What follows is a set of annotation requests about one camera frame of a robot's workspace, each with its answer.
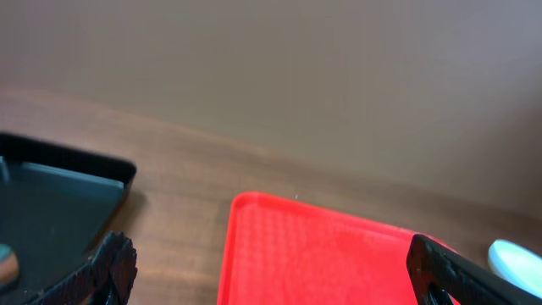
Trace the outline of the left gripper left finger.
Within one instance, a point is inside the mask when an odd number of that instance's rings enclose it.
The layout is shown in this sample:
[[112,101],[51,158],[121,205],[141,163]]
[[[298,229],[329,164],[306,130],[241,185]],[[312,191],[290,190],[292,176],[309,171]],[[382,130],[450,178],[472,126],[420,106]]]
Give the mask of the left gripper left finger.
[[126,305],[136,276],[137,253],[122,232],[109,232],[93,259],[26,305]]

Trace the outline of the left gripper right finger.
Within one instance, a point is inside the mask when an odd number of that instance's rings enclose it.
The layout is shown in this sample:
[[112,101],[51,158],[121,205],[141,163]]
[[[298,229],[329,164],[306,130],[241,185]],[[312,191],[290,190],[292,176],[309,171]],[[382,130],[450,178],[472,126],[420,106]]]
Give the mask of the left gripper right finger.
[[541,299],[416,234],[406,267],[418,305],[541,305]]

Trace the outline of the white plate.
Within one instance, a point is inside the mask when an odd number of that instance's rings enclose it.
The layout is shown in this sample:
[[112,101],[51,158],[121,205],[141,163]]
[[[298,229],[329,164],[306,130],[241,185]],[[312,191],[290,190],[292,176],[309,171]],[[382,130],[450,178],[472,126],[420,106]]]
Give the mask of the white plate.
[[495,240],[488,251],[490,270],[503,280],[541,298],[542,260],[511,241]]

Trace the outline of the green orange sponge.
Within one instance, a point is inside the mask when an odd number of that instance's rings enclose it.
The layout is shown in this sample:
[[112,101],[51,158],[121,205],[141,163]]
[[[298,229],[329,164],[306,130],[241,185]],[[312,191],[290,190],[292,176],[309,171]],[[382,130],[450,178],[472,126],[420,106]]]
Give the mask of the green orange sponge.
[[1,245],[0,287],[1,291],[9,289],[19,278],[19,260],[13,248]]

